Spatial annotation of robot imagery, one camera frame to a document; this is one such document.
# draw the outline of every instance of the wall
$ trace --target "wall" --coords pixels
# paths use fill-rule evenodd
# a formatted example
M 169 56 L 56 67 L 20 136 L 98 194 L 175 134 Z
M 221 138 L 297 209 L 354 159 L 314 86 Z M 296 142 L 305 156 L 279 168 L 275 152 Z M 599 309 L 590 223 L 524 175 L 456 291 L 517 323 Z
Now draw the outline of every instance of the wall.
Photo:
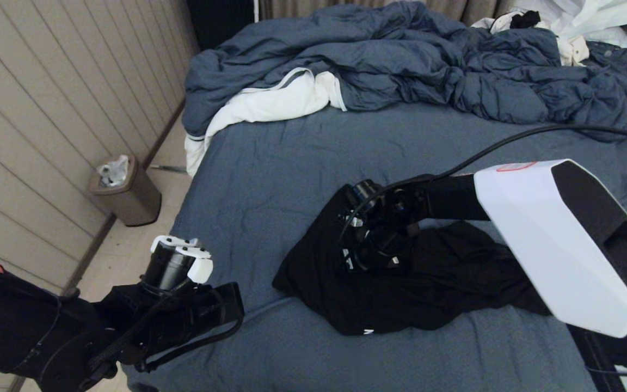
M 147 156 L 196 52 L 182 0 L 0 0 L 4 268 L 62 290 L 109 214 L 93 168 Z
M 364 7 L 383 7 L 402 0 L 259 0 L 261 20 L 276 17 L 304 17 L 315 10 L 336 4 L 358 4 Z M 453 20 L 472 25 L 483 17 L 507 13 L 513 1 L 503 0 L 415 0 L 425 3 L 430 10 L 442 13 Z

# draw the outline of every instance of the floor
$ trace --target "floor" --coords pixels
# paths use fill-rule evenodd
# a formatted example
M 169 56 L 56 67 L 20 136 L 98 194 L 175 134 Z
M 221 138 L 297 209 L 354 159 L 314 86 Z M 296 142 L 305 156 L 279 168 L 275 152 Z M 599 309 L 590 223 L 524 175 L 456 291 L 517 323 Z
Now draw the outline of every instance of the floor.
M 185 130 L 179 119 L 152 164 L 185 166 L 184 138 Z M 153 239 L 160 234 L 169 233 L 173 226 L 192 178 L 187 174 L 156 169 L 149 169 L 147 172 L 163 195 L 159 219 L 151 225 L 139 228 L 127 228 L 121 221 L 115 221 L 77 286 L 82 291 L 82 298 L 88 301 L 101 300 L 115 285 L 137 283 L 139 275 L 144 273 L 149 263 L 149 247 Z M 40 392 L 40 389 L 35 382 L 27 380 L 21 391 Z M 113 379 L 103 380 L 90 391 L 128 392 L 127 377 L 120 370 Z

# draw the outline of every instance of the mattress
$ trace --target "mattress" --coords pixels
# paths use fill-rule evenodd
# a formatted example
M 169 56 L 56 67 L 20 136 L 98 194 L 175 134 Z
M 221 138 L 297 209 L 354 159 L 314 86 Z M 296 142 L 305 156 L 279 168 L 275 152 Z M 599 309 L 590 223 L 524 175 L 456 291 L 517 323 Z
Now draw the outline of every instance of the mattress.
M 328 108 L 288 121 L 242 122 L 214 137 L 172 234 L 212 253 L 212 285 L 236 281 L 246 316 L 227 340 L 150 374 L 133 390 L 594 390 L 564 323 L 510 306 L 460 316 L 434 332 L 345 337 L 272 278 L 343 184 L 391 183 L 454 166 L 532 126 L 449 107 Z M 510 144 L 465 172 L 572 158 L 627 210 L 627 139 L 552 132 Z M 490 223 L 475 223 L 500 240 Z
M 421 4 L 394 3 L 261 22 L 192 59 L 183 122 L 210 143 L 171 233 L 202 240 L 214 260 L 209 283 L 238 282 L 246 316 L 236 335 L 150 374 L 125 368 L 131 389 L 594 390 L 568 328 L 553 317 L 507 306 L 433 332 L 348 337 L 271 286 L 346 183 L 443 172 L 545 121 L 627 128 L 627 50 L 599 44 L 590 53 L 585 68 L 561 67 L 548 30 L 491 36 Z M 344 106 L 209 132 L 234 94 L 273 87 L 299 66 L 334 76 Z M 589 169 L 627 210 L 625 137 L 539 134 L 465 172 L 562 158 Z M 475 225 L 501 241 L 490 223 Z

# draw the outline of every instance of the white sheet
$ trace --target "white sheet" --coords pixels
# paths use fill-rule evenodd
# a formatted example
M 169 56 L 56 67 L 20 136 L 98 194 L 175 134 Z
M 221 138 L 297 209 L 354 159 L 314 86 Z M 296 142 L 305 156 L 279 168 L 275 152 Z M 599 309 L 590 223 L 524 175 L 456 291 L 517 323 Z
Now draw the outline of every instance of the white sheet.
M 276 86 L 243 89 L 214 115 L 204 136 L 185 137 L 187 172 L 195 176 L 212 137 L 231 124 L 296 119 L 318 112 L 328 104 L 347 111 L 340 82 L 331 72 L 314 77 L 311 70 L 296 68 Z
M 584 35 L 627 48 L 627 0 L 515 0 L 513 10 L 537 10 L 559 37 Z

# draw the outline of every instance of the red sticker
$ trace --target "red sticker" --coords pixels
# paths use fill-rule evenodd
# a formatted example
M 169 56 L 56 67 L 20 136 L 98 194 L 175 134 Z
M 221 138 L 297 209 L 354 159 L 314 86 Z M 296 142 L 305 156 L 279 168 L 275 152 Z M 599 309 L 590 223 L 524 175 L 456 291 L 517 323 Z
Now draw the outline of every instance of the red sticker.
M 534 162 L 529 162 L 529 163 L 508 163 L 505 164 L 505 166 L 499 167 L 497 169 L 498 172 L 515 172 L 517 170 L 523 170 L 526 169 L 527 167 L 531 167 L 534 166 L 535 164 L 537 164 L 537 161 Z

